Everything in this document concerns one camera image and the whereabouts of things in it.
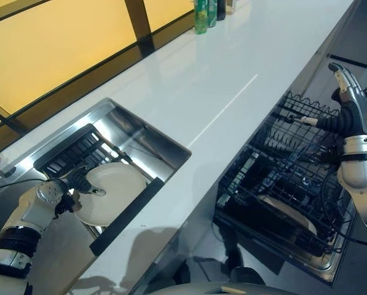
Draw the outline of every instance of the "bottle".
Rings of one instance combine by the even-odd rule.
[[[208,28],[208,0],[194,0],[195,32],[203,34]]]
[[[226,0],[218,0],[218,20],[226,18]]]
[[[216,25],[218,14],[218,0],[208,0],[208,27]]]
[[[226,0],[226,13],[231,15],[235,12],[237,0]]]

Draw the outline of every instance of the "stainless steel sink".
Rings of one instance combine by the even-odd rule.
[[[104,138],[125,152],[148,178],[160,178],[167,182],[191,154],[106,98],[22,155],[13,163],[13,175],[0,178],[0,186],[30,178],[46,179],[33,167],[33,163],[88,124],[92,124]],[[29,181],[0,190],[0,228],[17,206],[19,196],[35,184],[36,181]],[[94,231],[89,232],[71,213],[66,212],[53,220],[34,255],[29,277],[34,294],[60,294],[72,285],[96,258],[89,249],[94,239]]]

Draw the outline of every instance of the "dishwasher rack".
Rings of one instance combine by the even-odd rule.
[[[215,213],[216,221],[237,227],[328,283],[334,274],[324,271],[335,268],[346,247],[334,227],[349,234],[356,215],[334,173],[342,138],[291,117],[337,114],[288,92],[221,178]],[[315,230],[264,202],[264,196],[298,211]]]

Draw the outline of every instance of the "kitchen counter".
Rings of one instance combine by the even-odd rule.
[[[82,279],[133,287],[352,3],[239,0],[206,34],[184,33],[0,153],[14,162],[106,97],[192,152]]]

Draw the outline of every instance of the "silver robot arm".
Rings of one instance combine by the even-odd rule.
[[[332,99],[341,104],[340,114],[332,118],[302,117],[295,120],[344,138],[337,179],[351,195],[367,227],[367,98],[348,69],[336,63],[330,63],[328,67],[339,84]]]
[[[67,193],[57,179],[43,182],[25,192],[0,234],[0,294],[31,294],[26,276],[37,243],[51,220],[56,206]]]

